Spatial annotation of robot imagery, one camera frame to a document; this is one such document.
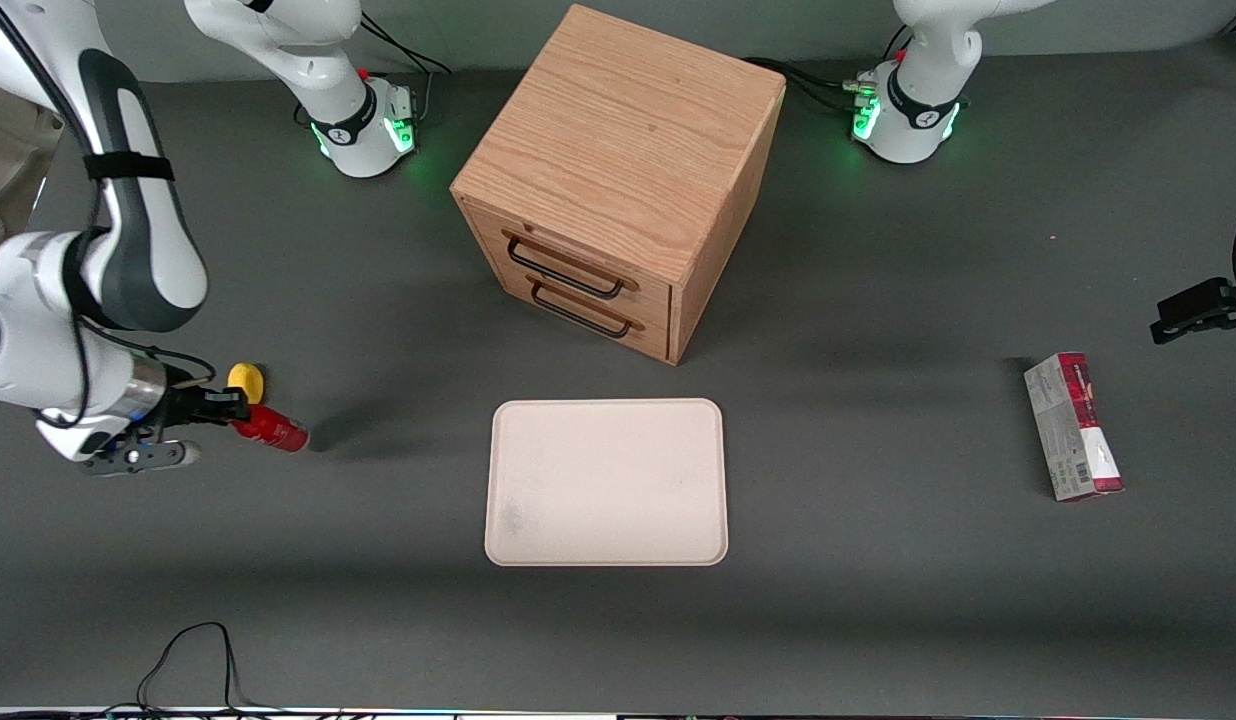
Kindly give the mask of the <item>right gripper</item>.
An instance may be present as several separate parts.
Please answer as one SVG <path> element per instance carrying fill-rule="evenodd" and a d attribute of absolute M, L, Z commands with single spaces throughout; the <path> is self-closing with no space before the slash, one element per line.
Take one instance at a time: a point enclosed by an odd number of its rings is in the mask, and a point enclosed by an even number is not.
<path fill-rule="evenodd" d="M 243 388 L 197 388 L 197 378 L 185 370 L 133 370 L 126 401 L 133 405 L 126 446 L 164 442 L 166 430 L 189 424 L 243 424 L 251 405 Z M 197 411 L 190 412 L 190 401 Z"/>

